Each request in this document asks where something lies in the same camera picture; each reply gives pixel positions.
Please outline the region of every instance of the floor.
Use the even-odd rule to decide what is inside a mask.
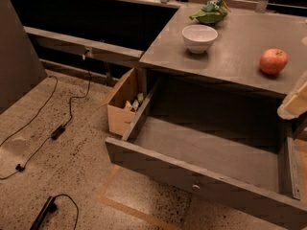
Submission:
[[[0,177],[24,165],[69,119],[69,98],[86,92],[87,72],[47,68],[48,75],[59,80],[56,91],[38,116],[0,148]],[[56,79],[45,79],[0,115],[0,142],[37,114],[55,84]],[[111,164],[104,141],[114,135],[108,132],[106,107],[101,106],[110,89],[104,76],[93,75],[88,96],[73,101],[72,122],[59,139],[47,140],[24,172],[0,180],[1,230],[30,229],[48,196],[59,194],[70,195],[79,207],[76,229],[282,229]],[[65,196],[56,204],[57,211],[47,215],[41,229],[73,229],[74,204]]]

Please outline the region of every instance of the red apple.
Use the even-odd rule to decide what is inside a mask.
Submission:
[[[266,50],[260,57],[260,69],[269,75],[280,73],[288,63],[286,52],[279,49]]]

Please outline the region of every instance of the green bag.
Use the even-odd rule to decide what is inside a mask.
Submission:
[[[202,9],[190,15],[190,19],[198,19],[200,23],[214,26],[222,21],[230,12],[224,0],[211,0]]]

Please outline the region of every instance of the box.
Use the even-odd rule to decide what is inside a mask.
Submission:
[[[126,101],[134,100],[138,93],[142,93],[142,70],[132,68],[121,79],[103,101],[106,105],[109,131],[121,136],[134,119],[136,112],[126,110]]]

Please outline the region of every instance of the cardboard box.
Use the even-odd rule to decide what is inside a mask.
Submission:
[[[134,119],[136,112],[126,110],[126,101],[135,99],[138,93],[142,93],[141,69],[132,68],[121,79],[107,95],[103,105],[107,106],[107,118],[109,131],[124,135],[130,122]]]

